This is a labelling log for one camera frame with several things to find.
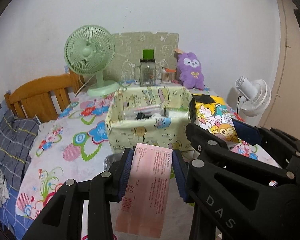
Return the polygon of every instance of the fan base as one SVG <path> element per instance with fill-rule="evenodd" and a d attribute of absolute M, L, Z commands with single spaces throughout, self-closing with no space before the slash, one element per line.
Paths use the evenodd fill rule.
<path fill-rule="evenodd" d="M 88 89 L 87 94 L 90 97 L 101 97 L 114 93 L 119 89 L 119 84 L 112 80 L 104 81 L 103 87 L 97 87 L 97 85 L 92 86 Z"/>

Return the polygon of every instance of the pink paper envelope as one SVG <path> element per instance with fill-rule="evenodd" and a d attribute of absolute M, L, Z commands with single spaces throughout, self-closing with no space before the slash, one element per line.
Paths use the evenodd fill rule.
<path fill-rule="evenodd" d="M 160 238 L 171 164 L 171 149 L 137 144 L 116 231 Z"/>

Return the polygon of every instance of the glass mug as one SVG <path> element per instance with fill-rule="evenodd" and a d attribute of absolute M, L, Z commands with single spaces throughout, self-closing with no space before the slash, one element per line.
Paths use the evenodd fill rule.
<path fill-rule="evenodd" d="M 134 68 L 134 79 L 141 87 L 155 86 L 155 59 L 141 59 L 140 65 Z"/>

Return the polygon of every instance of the yellow cartoon package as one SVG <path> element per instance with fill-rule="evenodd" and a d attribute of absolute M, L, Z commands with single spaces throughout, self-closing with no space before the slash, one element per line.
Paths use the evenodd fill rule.
<path fill-rule="evenodd" d="M 114 94 L 106 117 L 111 150 L 114 153 L 122 152 L 137 143 L 181 151 L 192 150 L 186 138 L 186 126 L 190 123 L 188 115 L 136 120 L 124 120 L 123 116 L 128 109 L 153 105 L 188 111 L 191 98 L 189 90 L 181 86 L 120 88 Z"/>
<path fill-rule="evenodd" d="M 189 106 L 191 121 L 226 141 L 228 146 L 238 143 L 231 114 L 221 97 L 192 94 Z"/>

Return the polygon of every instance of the green desk fan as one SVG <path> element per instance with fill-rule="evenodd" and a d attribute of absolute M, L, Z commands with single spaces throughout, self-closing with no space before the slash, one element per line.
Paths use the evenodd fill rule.
<path fill-rule="evenodd" d="M 85 25 L 75 30 L 65 45 L 65 60 L 69 68 L 79 75 L 96 75 L 97 83 L 88 88 L 91 97 L 115 92 L 119 84 L 104 81 L 102 71 L 114 55 L 112 35 L 98 25 Z"/>

